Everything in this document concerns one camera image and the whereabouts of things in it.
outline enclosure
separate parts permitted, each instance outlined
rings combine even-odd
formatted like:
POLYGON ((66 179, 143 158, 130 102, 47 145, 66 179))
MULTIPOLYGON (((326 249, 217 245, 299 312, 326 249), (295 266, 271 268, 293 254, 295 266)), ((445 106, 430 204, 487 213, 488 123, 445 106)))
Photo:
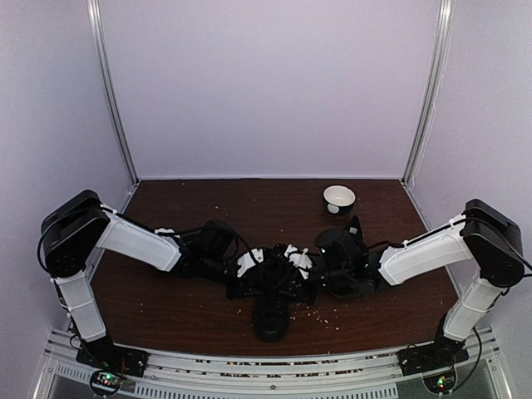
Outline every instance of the enclosure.
MULTIPOLYGON (((33 396, 44 386, 61 397, 87 378, 35 250, 42 220, 84 189, 152 226, 221 219, 253 247, 312 248, 354 214, 369 244, 400 243, 479 198, 520 226, 532 257, 526 1, 6 0, 0 18, 4 397, 45 397, 33 396), (357 196, 350 215, 323 209, 334 184, 357 196)), ((420 379, 401 379, 394 351, 432 340, 478 269, 458 263, 375 297, 294 304, 286 338, 267 344, 249 326, 250 300, 100 255, 87 272, 113 338, 159 359, 151 381, 126 390, 135 397, 154 397, 147 390, 164 385, 164 367, 199 374, 180 380, 181 390, 170 381, 165 395, 202 397, 201 373, 233 374, 232 357, 284 360, 274 383, 231 364, 239 378, 207 391, 364 397, 381 384, 395 390, 390 397, 430 397, 416 391, 420 379), (380 356, 387 362, 364 363, 380 356), (308 363, 283 369, 297 359, 308 363), (198 366, 208 360, 212 367, 198 366), (391 371, 348 375, 377 366, 391 371), (295 373, 318 379, 290 380, 295 373)), ((513 287, 480 322, 483 362, 463 397, 528 396, 529 285, 513 287)), ((474 335, 466 346, 462 377, 479 352, 474 335)))

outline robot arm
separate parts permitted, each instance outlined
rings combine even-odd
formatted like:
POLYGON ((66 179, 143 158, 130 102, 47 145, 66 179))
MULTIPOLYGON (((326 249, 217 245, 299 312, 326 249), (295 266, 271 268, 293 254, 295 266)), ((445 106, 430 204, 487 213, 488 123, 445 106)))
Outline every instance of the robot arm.
POLYGON ((519 227, 478 199, 467 203, 465 212, 449 224, 403 245, 382 253, 379 272, 390 285, 463 260, 479 264, 474 281, 443 324, 443 336, 458 342, 525 273, 518 253, 522 252, 519 227))
POLYGON ((287 330, 288 301, 313 303, 318 287, 337 295, 375 293, 435 268, 475 259, 479 273, 444 315, 435 341, 399 352, 405 375, 467 358, 463 341, 471 329, 524 275, 519 227, 479 200, 468 202, 465 212, 449 224, 383 251, 364 244, 355 216, 345 229, 326 230, 316 238, 322 264, 315 264, 306 249, 285 244, 253 250, 246 245, 247 252, 233 262, 224 254, 232 243, 238 252, 239 239, 230 226, 213 220, 181 236, 173 230, 153 230, 106 207, 89 190, 50 214, 42 223, 39 258, 42 247, 42 267, 51 275, 81 338, 78 361, 98 367, 105 363, 110 369, 123 362, 126 374, 141 377, 147 357, 145 352, 115 346, 106 331, 84 272, 94 248, 124 254, 181 278, 200 276, 225 283, 228 298, 257 297, 254 328, 271 342, 287 330), (261 303, 278 307, 279 319, 262 320, 264 326, 274 326, 271 331, 257 328, 262 310, 265 317, 272 314, 261 303))

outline white robot arm segment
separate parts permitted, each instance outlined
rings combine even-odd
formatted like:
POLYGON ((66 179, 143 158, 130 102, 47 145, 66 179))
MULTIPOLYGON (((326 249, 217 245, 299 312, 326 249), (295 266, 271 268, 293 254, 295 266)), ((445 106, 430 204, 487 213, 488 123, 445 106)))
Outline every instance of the white robot arm segment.
POLYGON ((175 266, 180 249, 173 239, 142 229, 114 213, 106 212, 106 215, 110 222, 96 243, 97 248, 124 254, 163 272, 175 266))
POLYGON ((398 285, 435 268, 473 259, 473 254, 460 236, 464 218, 458 216, 457 219, 460 223, 451 223, 450 227, 436 234, 424 234, 413 239, 413 244, 406 241, 403 248, 386 249, 382 253, 379 269, 382 277, 390 285, 398 285))

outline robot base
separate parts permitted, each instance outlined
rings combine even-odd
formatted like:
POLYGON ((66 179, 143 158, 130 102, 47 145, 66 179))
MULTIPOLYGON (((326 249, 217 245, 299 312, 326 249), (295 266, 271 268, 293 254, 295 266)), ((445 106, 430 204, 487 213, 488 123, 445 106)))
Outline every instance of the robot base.
MULTIPOLYGON (((148 362, 148 352, 144 352, 139 349, 117 346, 113 347, 113 352, 117 358, 124 359, 124 363, 126 365, 124 374, 132 377, 144 376, 144 370, 146 369, 146 364, 148 362)), ((77 352, 76 361, 91 367, 101 368, 101 364, 83 348, 77 352)), ((116 362, 114 365, 111 365, 109 371, 119 375, 122 374, 121 362, 116 362)))
POLYGON ((429 343, 422 347, 408 347, 397 353, 399 366, 403 376, 431 372, 438 368, 452 367, 453 364, 465 362, 469 359, 467 351, 460 349, 450 350, 436 343, 429 343))

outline metal frame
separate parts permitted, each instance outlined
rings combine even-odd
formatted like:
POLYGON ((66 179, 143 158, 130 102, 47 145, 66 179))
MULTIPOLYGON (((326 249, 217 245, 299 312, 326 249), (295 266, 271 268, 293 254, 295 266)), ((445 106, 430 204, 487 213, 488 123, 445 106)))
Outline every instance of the metal frame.
POLYGON ((92 36, 94 37, 94 43, 96 44, 96 52, 98 55, 98 61, 100 63, 101 77, 103 79, 107 107, 109 109, 109 114, 111 115, 113 130, 118 141, 122 159, 126 164, 130 182, 132 185, 136 185, 139 182, 139 176, 136 173, 130 148, 127 144, 126 134, 124 132, 124 126, 122 124, 122 119, 118 109, 118 102, 116 100, 115 88, 111 79, 111 69, 109 68, 109 59, 107 57, 106 41, 103 33, 103 26, 101 24, 100 1, 87 0, 87 6, 89 11, 89 20, 91 22, 92 36))
MULTIPOLYGON (((38 383, 32 397, 49 392, 54 375, 84 382, 92 368, 76 363, 77 350, 70 346, 71 333, 53 330, 48 340, 38 383)), ((499 399, 510 399, 511 393, 500 367, 499 346, 491 328, 480 330, 482 358, 492 365, 492 382, 499 399)), ((475 362, 478 342, 475 335, 467 338, 468 362, 475 362)), ((398 365, 397 351, 392 347, 375 351, 300 357, 220 357, 145 349, 149 360, 143 378, 128 378, 126 395, 133 397, 220 397, 299 398, 342 397, 375 389, 392 389, 398 382, 420 378, 421 374, 404 377, 398 365)))
POLYGON ((436 40, 434 43, 434 52, 432 53, 432 64, 429 79, 426 86, 425 98, 421 114, 417 123, 416 135, 412 144, 410 156, 406 163, 405 173, 402 176, 402 182, 409 185, 416 173, 416 166, 420 159, 428 133, 431 121, 431 111, 436 99, 436 93, 441 84, 442 70, 446 61, 449 36, 451 33, 451 17, 454 8, 454 0, 441 0, 440 18, 436 29, 436 40))

